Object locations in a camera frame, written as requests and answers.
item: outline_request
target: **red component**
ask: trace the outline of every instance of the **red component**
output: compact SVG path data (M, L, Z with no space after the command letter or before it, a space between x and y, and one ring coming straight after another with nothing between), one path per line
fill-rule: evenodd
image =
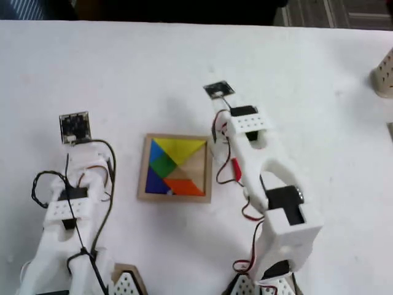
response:
M236 181L239 181L241 178L241 170L240 170L239 163L236 158L232 158L231 162L232 162L233 172L235 174L235 179Z

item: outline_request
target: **perforated white panel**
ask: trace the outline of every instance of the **perforated white panel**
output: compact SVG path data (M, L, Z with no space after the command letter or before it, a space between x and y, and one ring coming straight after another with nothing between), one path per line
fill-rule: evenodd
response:
M93 209L93 203L89 198L71 200L71 206L75 217L82 219L89 218ZM72 219L68 201L50 202L44 223L63 219Z
M277 287L277 295L295 295L287 280L283 278L270 281L267 285ZM248 276L240 275L235 286L233 287L231 295L260 295L260 290L262 290L263 295L274 295L273 288L255 286L254 282L250 280Z
M139 295L133 277L129 273L122 273L116 285L109 286L110 295Z
M268 129L269 126L261 114L231 117L228 125L230 135Z

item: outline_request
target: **white table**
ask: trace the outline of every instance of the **white table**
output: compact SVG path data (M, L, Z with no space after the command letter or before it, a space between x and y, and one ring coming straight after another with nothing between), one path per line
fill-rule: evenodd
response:
M249 253L241 190L214 184L209 205L141 203L136 190L144 134L209 134L202 86L222 79L264 105L313 185L325 227L297 275L305 294L393 288L393 104L367 82L392 40L340 29L0 22L2 294L15 291L41 237L33 178L64 164L58 115L84 110L119 163L101 243L137 265L149 294L220 294L232 262Z

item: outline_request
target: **tangram puzzle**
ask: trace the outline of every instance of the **tangram puzzle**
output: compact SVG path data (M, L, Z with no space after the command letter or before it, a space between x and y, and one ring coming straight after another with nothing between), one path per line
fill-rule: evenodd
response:
M210 202L211 153L202 136L146 136L138 198Z

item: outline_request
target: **screw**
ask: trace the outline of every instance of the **screw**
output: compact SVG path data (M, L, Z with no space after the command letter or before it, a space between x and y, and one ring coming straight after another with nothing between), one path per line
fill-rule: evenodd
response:
M300 201L303 204L305 202L305 198L303 196L303 193L302 193L302 191L300 190L299 187L297 187L297 186L295 186L295 187L296 187L297 193L299 194Z

